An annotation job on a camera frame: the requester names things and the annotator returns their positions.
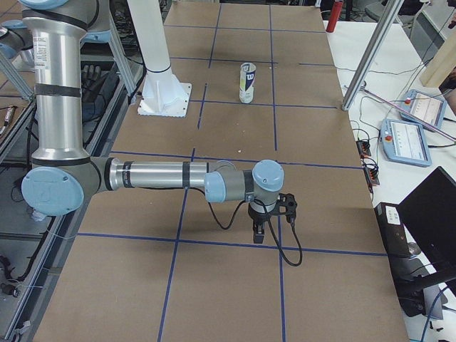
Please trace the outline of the teach pendant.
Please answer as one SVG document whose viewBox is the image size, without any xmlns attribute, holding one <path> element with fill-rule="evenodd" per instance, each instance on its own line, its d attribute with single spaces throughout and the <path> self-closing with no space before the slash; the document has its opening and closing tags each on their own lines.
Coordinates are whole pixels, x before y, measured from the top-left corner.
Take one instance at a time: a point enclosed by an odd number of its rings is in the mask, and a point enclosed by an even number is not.
<svg viewBox="0 0 456 342">
<path fill-rule="evenodd" d="M 441 128 L 447 101 L 442 95 L 430 95 L 420 90 L 412 89 L 399 101 L 399 106 L 416 118 Z"/>
<path fill-rule="evenodd" d="M 380 141 L 388 160 L 418 167 L 429 167 L 432 159 L 421 124 L 384 119 Z"/>
</svg>

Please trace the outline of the black monitor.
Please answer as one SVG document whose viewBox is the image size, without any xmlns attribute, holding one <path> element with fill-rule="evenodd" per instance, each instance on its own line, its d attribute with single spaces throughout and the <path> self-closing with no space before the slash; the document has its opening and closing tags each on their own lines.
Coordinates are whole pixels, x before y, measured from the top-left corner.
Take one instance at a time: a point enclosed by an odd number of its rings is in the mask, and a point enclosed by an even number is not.
<svg viewBox="0 0 456 342">
<path fill-rule="evenodd" d="M 437 270 L 455 265 L 455 180 L 441 166 L 402 200 L 398 213 Z"/>
</svg>

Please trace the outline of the orange terminal block upper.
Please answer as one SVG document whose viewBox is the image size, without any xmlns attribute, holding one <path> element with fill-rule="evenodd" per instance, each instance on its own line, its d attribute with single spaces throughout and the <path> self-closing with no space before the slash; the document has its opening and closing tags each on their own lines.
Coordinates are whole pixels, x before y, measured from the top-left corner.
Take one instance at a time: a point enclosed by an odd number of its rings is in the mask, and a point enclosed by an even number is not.
<svg viewBox="0 0 456 342">
<path fill-rule="evenodd" d="M 357 140 L 356 147 L 360 157 L 370 157 L 371 156 L 371 144 L 369 140 Z"/>
</svg>

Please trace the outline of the black computer box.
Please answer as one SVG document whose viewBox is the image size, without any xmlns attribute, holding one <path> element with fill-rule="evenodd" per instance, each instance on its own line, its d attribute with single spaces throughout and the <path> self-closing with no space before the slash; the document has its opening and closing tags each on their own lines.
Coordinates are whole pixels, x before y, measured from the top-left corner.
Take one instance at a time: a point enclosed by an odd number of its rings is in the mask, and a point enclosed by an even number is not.
<svg viewBox="0 0 456 342">
<path fill-rule="evenodd" d="M 415 255 L 410 250 L 405 226 L 398 214 L 397 205 L 380 202 L 375 207 L 375 215 L 387 255 L 412 259 Z"/>
</svg>

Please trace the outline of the far teach pendant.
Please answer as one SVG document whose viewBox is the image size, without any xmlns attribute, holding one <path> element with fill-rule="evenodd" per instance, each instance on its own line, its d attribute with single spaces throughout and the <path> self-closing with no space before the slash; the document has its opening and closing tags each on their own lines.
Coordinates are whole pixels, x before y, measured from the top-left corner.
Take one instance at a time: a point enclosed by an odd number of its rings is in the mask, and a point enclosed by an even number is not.
<svg viewBox="0 0 456 342">
<path fill-rule="evenodd" d="M 442 95 L 430 95 L 420 90 L 412 89 L 399 101 L 399 106 L 416 118 L 441 128 L 447 101 Z"/>
</svg>

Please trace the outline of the wooden beam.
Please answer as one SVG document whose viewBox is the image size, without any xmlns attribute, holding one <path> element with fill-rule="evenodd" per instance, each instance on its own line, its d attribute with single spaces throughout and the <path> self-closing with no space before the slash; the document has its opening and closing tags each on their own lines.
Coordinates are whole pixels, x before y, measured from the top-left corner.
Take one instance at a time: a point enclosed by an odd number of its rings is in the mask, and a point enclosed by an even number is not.
<svg viewBox="0 0 456 342">
<path fill-rule="evenodd" d="M 420 77 L 425 87 L 436 88 L 455 67 L 455 1 L 431 1 L 423 15 L 444 40 Z"/>
</svg>

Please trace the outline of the aluminium frame post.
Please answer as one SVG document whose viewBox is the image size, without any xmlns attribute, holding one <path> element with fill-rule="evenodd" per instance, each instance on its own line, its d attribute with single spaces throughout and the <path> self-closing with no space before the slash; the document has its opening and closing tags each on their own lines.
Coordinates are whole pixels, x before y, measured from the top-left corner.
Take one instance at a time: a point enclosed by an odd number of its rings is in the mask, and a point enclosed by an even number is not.
<svg viewBox="0 0 456 342">
<path fill-rule="evenodd" d="M 348 86 L 348 90 L 343 98 L 341 109 L 348 111 L 355 100 L 358 91 L 361 89 L 362 83 L 365 80 L 375 56 L 380 49 L 385 37 L 388 34 L 389 28 L 394 22 L 400 7 L 403 5 L 403 1 L 395 0 L 389 1 L 385 7 L 385 11 L 380 17 L 374 32 L 368 42 L 366 50 L 361 58 L 360 63 L 356 69 L 356 72 Z"/>
</svg>

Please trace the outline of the orange terminal block lower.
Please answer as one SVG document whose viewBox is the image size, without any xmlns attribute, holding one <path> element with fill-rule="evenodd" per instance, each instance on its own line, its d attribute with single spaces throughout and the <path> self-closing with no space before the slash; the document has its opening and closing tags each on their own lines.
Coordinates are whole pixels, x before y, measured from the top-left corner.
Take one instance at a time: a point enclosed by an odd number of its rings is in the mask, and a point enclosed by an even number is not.
<svg viewBox="0 0 456 342">
<path fill-rule="evenodd" d="M 369 187 L 378 186 L 380 184 L 380 180 L 378 178 L 379 168 L 376 164 L 364 164 L 363 171 Z"/>
</svg>

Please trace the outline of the orange terminal block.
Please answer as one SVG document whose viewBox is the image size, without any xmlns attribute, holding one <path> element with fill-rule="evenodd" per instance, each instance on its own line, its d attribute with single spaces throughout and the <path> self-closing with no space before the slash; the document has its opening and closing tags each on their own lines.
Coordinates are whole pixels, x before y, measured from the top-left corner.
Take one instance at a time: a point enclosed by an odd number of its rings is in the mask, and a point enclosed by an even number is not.
<svg viewBox="0 0 456 342">
<path fill-rule="evenodd" d="M 357 140 L 356 147 L 360 157 L 370 157 L 371 156 L 371 144 L 369 140 Z"/>
<path fill-rule="evenodd" d="M 364 164 L 363 171 L 369 187 L 378 186 L 380 184 L 380 180 L 378 178 L 379 168 L 376 164 Z"/>
</svg>

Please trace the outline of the tennis ball can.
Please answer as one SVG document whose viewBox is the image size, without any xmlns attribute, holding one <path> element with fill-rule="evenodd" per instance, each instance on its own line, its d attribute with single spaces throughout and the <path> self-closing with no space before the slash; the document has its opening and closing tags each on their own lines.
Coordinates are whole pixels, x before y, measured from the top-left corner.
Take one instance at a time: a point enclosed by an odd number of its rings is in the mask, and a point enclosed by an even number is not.
<svg viewBox="0 0 456 342">
<path fill-rule="evenodd" d="M 256 69 L 253 63 L 243 63 L 240 67 L 239 99 L 242 103 L 253 101 Z"/>
</svg>

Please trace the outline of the near teach pendant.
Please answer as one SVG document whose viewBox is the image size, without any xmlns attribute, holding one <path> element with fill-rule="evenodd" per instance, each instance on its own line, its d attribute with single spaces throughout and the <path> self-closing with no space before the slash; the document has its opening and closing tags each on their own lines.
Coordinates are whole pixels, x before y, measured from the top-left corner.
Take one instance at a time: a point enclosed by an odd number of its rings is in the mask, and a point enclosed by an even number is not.
<svg viewBox="0 0 456 342">
<path fill-rule="evenodd" d="M 429 167 L 432 159 L 421 124 L 384 119 L 380 141 L 388 160 L 418 167 Z"/>
</svg>

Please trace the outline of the red bottle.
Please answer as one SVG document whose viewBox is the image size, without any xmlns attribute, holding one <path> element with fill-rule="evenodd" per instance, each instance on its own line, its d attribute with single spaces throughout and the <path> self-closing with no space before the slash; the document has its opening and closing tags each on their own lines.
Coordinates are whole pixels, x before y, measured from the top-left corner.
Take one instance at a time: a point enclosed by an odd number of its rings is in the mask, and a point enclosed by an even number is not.
<svg viewBox="0 0 456 342">
<path fill-rule="evenodd" d="M 326 26 L 326 32 L 327 33 L 333 33 L 336 27 L 336 24 L 339 20 L 339 16 L 341 15 L 341 11 L 343 8 L 343 1 L 334 1 L 331 12 L 330 12 L 330 17 Z"/>
</svg>

